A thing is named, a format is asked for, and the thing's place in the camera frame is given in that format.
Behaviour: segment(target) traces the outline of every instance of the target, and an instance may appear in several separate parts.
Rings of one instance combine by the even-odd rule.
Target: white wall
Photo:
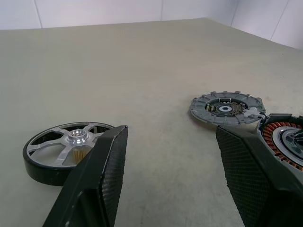
[[[232,27],[271,39],[288,0],[240,0]]]
[[[303,50],[303,0],[239,0],[232,27]]]
[[[303,49],[303,0],[0,0],[0,30],[208,17]]]

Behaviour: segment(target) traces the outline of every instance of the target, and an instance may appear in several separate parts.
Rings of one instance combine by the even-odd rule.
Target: gray metal disc
[[[252,123],[259,119],[257,115],[244,117],[243,110],[252,107],[262,113],[266,111],[260,98],[241,94],[240,91],[220,93],[213,91],[210,94],[194,98],[190,111],[195,118],[203,122],[216,125],[237,125]]]

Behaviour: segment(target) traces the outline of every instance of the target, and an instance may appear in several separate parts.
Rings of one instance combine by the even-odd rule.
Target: black panel
[[[227,186],[246,227],[254,227],[270,193],[270,183],[240,138],[217,130]]]
[[[303,226],[303,173],[277,159],[257,134],[219,126],[216,137],[244,225]]]
[[[72,170],[43,227],[112,227],[115,223],[128,130],[106,131]]]

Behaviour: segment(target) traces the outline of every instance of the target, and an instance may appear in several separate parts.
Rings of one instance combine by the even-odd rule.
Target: black textured surface
[[[270,182],[240,138],[217,128],[227,185],[246,227],[258,226],[270,195]]]
[[[43,227],[112,227],[124,173],[128,129],[101,135],[71,171]]]
[[[125,132],[122,132],[118,137],[125,137]],[[124,144],[117,141],[120,141],[120,139],[117,138],[113,143],[102,176],[102,187],[100,188],[110,227],[113,227],[115,224],[125,164]]]

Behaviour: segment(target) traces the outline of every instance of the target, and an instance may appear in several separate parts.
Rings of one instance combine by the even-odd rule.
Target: silver wheel hub
[[[73,144],[84,143],[89,138],[88,133],[82,129],[75,129],[68,133],[67,140]]]

